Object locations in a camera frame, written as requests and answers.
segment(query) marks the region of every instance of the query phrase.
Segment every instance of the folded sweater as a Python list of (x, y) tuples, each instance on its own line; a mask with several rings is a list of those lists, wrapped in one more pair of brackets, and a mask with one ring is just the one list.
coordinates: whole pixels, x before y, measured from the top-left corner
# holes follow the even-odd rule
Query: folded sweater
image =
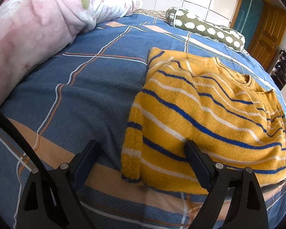
[(206, 194), (184, 154), (193, 140), (228, 168), (254, 169), (261, 186), (286, 178), (286, 119), (273, 90), (218, 58), (153, 48), (122, 149), (129, 182)]

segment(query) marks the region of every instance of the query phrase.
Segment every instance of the bedsheet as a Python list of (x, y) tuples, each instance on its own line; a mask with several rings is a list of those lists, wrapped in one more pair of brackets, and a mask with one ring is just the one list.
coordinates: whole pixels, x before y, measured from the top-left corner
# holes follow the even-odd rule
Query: bedsheet
[[(152, 47), (216, 56), (229, 68), (252, 75), (264, 89), (274, 89), (284, 103), (270, 76), (251, 56), (155, 17), (133, 14), (79, 35), (27, 75), (0, 109), (47, 169), (70, 162), (91, 139), (101, 144), (101, 155), (77, 193), (96, 228), (187, 228), (206, 198), (121, 179), (127, 119), (144, 85)], [(19, 199), (32, 168), (20, 147), (0, 129), (0, 214), (11, 228), (16, 226)], [(274, 228), (286, 213), (286, 180), (263, 187), (263, 193)], [(215, 228), (222, 225), (230, 199), (226, 198)]]

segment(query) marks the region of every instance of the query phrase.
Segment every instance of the pillow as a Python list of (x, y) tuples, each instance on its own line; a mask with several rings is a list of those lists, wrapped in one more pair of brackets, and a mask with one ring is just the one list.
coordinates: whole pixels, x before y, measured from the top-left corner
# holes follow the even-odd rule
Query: pillow
[(245, 37), (242, 34), (234, 29), (206, 22), (185, 8), (171, 7), (166, 11), (165, 16), (172, 27), (219, 41), (237, 52), (244, 49)]
[(0, 105), (32, 67), (78, 33), (141, 5), (141, 0), (7, 0), (0, 7)]

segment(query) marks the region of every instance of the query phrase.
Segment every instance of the green pillow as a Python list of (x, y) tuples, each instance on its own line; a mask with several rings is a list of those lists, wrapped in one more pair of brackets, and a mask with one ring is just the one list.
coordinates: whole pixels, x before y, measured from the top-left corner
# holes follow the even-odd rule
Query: green pillow
[(244, 49), (245, 37), (242, 34), (234, 29), (206, 22), (185, 8), (171, 7), (166, 11), (165, 16), (172, 27), (219, 41), (237, 52)]

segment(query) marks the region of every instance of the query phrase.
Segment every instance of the black cable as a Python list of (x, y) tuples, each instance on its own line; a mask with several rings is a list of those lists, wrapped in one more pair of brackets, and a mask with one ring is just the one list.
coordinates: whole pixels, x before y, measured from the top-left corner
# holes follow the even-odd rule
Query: black cable
[(25, 140), (25, 138), (21, 135), (21, 133), (17, 130), (17, 128), (6, 118), (3, 113), (0, 112), (0, 127), (21, 147), (22, 150), (27, 154), (27, 156), (32, 160), (38, 171), (41, 171), (44, 179), (48, 182), (50, 188), (54, 196), (57, 194), (56, 185), (48, 173), (47, 169), (35, 153), (35, 151), (31, 148), (29, 143)]

